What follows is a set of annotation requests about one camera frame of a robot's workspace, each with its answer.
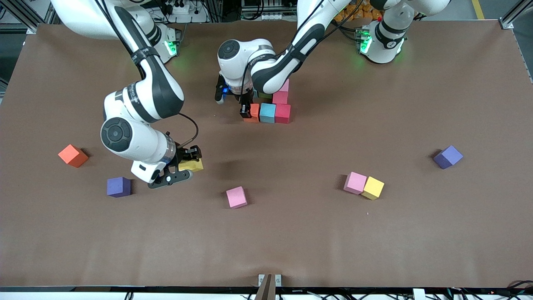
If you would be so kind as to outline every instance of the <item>power strip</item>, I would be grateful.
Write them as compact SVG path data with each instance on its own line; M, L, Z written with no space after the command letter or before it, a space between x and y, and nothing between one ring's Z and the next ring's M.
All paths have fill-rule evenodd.
M174 8L172 9L172 13L175 14L189 14L190 11L191 5L189 3L185 4L183 7L174 6Z
M264 13L261 15L262 21L274 21L281 20L283 15L281 13Z

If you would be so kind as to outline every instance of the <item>black cable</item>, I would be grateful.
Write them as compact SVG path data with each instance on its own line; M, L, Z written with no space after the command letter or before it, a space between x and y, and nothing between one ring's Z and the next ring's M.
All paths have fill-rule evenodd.
M335 296L335 295L333 295L333 294L329 294L329 295L327 295L327 296L326 296L326 299L327 299L328 297L333 297L333 298L335 298L336 300L340 300L337 296Z
M337 23L337 21L335 21L335 20L332 20L332 21L331 21L331 24L332 24L333 26L338 26L338 23ZM348 28L348 27L344 27L344 26L340 26L339 29L341 29L341 30L346 30L346 31L350 31L350 32L356 32L355 29Z
M351 36L349 36L344 30L341 29L342 34L349 40L357 42L357 40Z
M111 15L109 14L109 10L107 9L106 2L102 1L102 3L100 3L99 0L94 0L94 1L96 2L98 8L100 9L100 11L104 15L104 17L109 22L109 25L111 25L111 28L113 29L113 31L117 35L118 39L122 42L122 45L124 45L124 47L126 48L126 51L128 52L128 54L131 56L132 55L132 51L130 50L130 47L128 47L128 45L126 44L126 41L124 40L122 35L120 35L120 33L118 32L118 29L115 26L115 23L111 19ZM141 69L141 67L137 65L137 70L139 70L139 75L141 75L141 79L144 79L146 77L146 75L145 75L143 69Z
M201 4L202 4L202 6L204 7L205 13L209 15L209 18L210 18L211 23L216 23L217 18L215 18L215 17L213 16L213 13L211 12L211 9L209 9L209 8L206 6L206 4L204 3L204 0L201 0L200 2L201 2Z
M245 18L245 17L243 17L243 19L248 20L248 21L256 20L263 14L264 9L265 9L265 1L261 0L259 4L257 5L257 12L255 13L255 16L253 16L251 19Z
M514 289L515 287L521 286L525 283L533 283L533 280L523 280L518 283L513 284L512 286L508 286L507 289Z
M133 299L133 292L129 291L126 293L126 297L124 297L124 300L132 300Z
M465 289L465 288L463 288L463 289L465 290L465 292L467 292L467 293L471 294L472 296L474 296L477 300L483 300L480 296L478 296L478 295L476 295L476 294L474 294L474 293L469 292L469 291L468 291L467 289Z
M193 136L192 138L190 138L189 140L187 140L185 143L180 144L180 145L177 147L178 149L181 149L181 148L185 147L186 145L190 144L192 141L194 141L194 140L196 139L196 137L198 137L198 132L199 132L200 130L198 129L198 124L196 124L196 122L195 122L191 117L189 117L189 116L187 116L187 115L185 115L185 114L182 114L182 113L178 113L178 114L179 114L180 116L182 116L182 117L187 118L187 119L188 119L189 121L191 121L191 122L195 125L195 127L196 127L196 133L195 133L195 136Z
M3 8L1 5L0 5L0 13L4 11L4 13L2 14L2 16L0 17L0 20L5 16L5 13L7 12L7 9Z
M359 4L357 4L357 6L353 9L353 11L346 17L344 18L341 23L339 23L339 25L337 25L335 28L333 28L332 31L328 32L328 34L326 34L324 37L322 37L321 39L319 39L317 41L317 43L313 46L313 48L311 48L310 52L312 51L312 49L314 49L320 42L322 42L323 40L327 39L328 36L330 36L333 32L335 32L337 29L339 29L341 26L344 25L344 23L346 23L356 12L357 10L359 9L359 7L361 6L361 3L363 3L363 0L359 0Z

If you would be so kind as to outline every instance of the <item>black strap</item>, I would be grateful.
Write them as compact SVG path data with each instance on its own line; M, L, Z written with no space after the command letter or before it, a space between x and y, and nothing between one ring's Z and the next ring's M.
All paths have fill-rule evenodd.
M141 60L145 59L148 56L159 56L159 53L157 53L157 50L154 47L145 47L140 48L139 50L133 52L132 54L132 60L133 63L138 66L141 62Z
M385 20L381 20L380 23L381 23L381 26L383 26L383 29L387 30L390 33L394 33L394 34L401 34L401 33L406 32L407 29L409 29L409 27L407 27L405 29L394 29L394 28L390 27L389 25L387 25L387 23L385 23Z
M295 58L295 59L299 60L300 62L304 62L305 59L307 58L307 55L302 54L302 53L300 52L300 50L297 50L296 48L294 48L294 46L293 46L292 44L289 46L288 51L289 51L288 54L289 54L292 58Z
M146 122L148 123L154 123L157 121L157 119L155 119L154 117L152 117L147 111L146 109L144 108L144 106L142 106L142 103L141 103L141 100L139 99L139 97L137 96L137 88L135 87L135 84L136 83L132 83L130 85L128 85L127 87L127 92L128 92L128 97L130 98L130 102L133 106L133 108L135 109L135 111L139 114L139 116L145 120Z
M403 39L403 36L393 40L391 38L388 38L384 36L381 31L379 30L379 26L376 26L374 34L378 41L380 41L383 44L383 47L385 49L392 49L396 47L396 45Z

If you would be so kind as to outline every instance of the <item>small metal bracket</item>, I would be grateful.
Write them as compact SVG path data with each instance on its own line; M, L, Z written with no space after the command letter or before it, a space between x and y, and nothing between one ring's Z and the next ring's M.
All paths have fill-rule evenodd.
M500 23L500 27L501 27L502 29L514 29L514 26L513 26L512 23L504 24L504 23L503 23L503 18L499 18L498 21L499 21L499 23Z
M265 274L259 274L257 277L257 285L260 286L263 282L263 279L265 278ZM282 287L281 285L281 274L276 274L275 278L276 280L276 287Z

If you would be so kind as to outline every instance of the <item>purple cube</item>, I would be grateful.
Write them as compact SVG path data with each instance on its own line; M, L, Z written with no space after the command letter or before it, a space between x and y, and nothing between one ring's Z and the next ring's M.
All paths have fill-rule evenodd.
M437 154L433 160L440 166L441 169L446 169L456 164L462 158L463 155L454 146L449 146Z
M124 178L111 178L107 180L107 196L124 197L132 193L132 181Z

